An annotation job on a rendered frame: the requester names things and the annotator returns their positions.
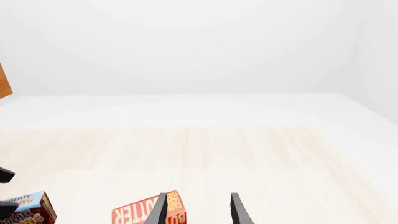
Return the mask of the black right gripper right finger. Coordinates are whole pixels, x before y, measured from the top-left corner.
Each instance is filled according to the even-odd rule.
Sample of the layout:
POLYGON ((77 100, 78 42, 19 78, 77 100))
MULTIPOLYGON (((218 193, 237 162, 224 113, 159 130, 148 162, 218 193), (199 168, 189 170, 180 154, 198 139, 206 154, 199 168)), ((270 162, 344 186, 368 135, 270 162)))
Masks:
POLYGON ((233 224, 254 224, 238 193, 231 194, 230 209, 233 224))

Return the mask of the red butter box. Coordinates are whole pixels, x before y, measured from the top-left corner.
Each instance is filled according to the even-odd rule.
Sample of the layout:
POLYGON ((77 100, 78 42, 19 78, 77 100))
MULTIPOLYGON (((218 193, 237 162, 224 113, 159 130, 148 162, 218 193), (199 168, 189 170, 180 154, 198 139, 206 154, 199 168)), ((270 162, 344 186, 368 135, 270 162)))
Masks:
MULTIPOLYGON (((144 224, 158 201, 158 196, 112 210, 112 224, 144 224)), ((186 210, 179 193, 167 192, 167 214, 164 224, 187 224, 186 210)))

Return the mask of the chocolate pudding box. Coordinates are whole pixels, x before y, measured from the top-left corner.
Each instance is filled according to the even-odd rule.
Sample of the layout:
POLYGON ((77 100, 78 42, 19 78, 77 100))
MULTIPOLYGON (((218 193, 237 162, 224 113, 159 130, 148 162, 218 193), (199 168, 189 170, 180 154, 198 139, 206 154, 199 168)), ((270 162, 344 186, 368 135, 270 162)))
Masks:
POLYGON ((55 224, 57 215, 45 191, 0 200, 17 203, 15 212, 0 214, 0 224, 55 224))

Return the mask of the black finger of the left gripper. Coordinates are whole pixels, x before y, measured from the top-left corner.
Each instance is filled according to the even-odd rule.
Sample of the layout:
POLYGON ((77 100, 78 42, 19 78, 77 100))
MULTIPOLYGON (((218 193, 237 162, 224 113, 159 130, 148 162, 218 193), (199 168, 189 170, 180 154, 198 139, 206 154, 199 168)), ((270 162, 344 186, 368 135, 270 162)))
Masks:
POLYGON ((17 203, 0 201, 0 214, 10 214, 15 212, 18 206, 19 205, 17 203))
POLYGON ((9 171, 0 167, 0 183, 8 183, 13 179, 14 176, 15 173, 13 171, 9 171))

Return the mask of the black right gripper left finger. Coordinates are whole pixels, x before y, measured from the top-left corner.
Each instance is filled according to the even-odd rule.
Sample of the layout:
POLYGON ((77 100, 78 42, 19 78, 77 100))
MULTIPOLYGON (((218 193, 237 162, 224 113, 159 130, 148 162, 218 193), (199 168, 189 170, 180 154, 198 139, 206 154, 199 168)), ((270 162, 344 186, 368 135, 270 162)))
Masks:
POLYGON ((167 216, 167 194, 161 193, 144 224, 165 224, 167 216))

